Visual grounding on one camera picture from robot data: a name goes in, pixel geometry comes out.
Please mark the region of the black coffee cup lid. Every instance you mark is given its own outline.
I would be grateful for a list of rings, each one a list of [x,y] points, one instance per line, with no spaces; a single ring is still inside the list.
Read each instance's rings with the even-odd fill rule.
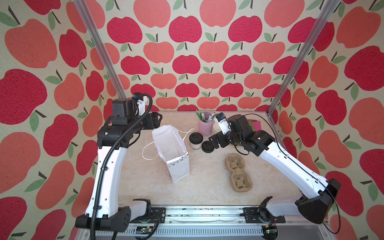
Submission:
[[[203,135],[201,133],[198,133],[198,132],[194,132],[189,136],[190,143],[192,143],[194,145],[201,144],[203,142],[203,140],[204,140]]]

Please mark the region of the white paper coffee cup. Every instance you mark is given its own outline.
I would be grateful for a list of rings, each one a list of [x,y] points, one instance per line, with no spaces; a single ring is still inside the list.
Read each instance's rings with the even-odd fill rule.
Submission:
[[[191,148],[196,151],[196,150],[199,150],[202,147],[202,143],[204,141],[204,137],[203,137],[203,135],[201,133],[194,132],[194,133],[190,134],[189,141],[190,141],[190,144],[191,144]]]

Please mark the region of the white patterned gift bag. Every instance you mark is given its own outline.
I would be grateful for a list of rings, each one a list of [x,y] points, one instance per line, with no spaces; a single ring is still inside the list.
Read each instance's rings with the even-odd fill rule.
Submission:
[[[153,141],[159,156],[168,171],[173,183],[187,177],[190,174],[189,152],[185,139],[194,128],[191,128],[184,137],[180,136],[181,131],[171,125],[161,126],[152,131]]]

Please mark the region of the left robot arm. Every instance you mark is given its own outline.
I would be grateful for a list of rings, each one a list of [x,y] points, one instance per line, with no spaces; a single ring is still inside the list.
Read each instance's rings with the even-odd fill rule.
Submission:
[[[127,206],[118,204],[118,190],[124,159],[143,130],[160,127],[162,115],[152,113],[153,99],[149,94],[136,93],[132,98],[117,99],[113,113],[97,133],[98,167],[95,184],[86,212],[76,218],[78,229],[122,233],[132,220],[151,217],[151,202],[134,199]]]

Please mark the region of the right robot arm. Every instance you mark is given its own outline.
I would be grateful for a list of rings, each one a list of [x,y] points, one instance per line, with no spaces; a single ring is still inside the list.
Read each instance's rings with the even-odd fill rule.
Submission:
[[[300,194],[274,199],[267,197],[259,205],[256,217],[263,223],[272,222],[280,216],[303,216],[314,224],[322,224],[331,206],[335,204],[341,183],[336,179],[326,179],[315,173],[285,150],[269,133],[253,131],[246,116],[233,115],[226,118],[224,113],[213,119],[221,131],[209,140],[215,149],[228,145],[243,147],[248,153],[262,158],[287,178],[300,190]]]

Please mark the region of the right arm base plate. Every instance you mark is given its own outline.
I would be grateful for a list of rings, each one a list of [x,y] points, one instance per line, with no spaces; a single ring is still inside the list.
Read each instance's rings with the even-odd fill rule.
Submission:
[[[286,223],[284,216],[274,217],[266,209],[260,209],[258,207],[243,208],[243,213],[240,214],[240,216],[245,218],[247,224]]]

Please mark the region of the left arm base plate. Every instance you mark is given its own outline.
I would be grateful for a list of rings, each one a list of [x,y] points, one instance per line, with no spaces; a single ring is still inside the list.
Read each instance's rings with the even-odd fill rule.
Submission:
[[[154,224],[156,218],[159,219],[159,223],[163,224],[165,222],[166,208],[152,208],[150,214],[145,214],[144,216],[138,217],[130,221],[130,224]]]

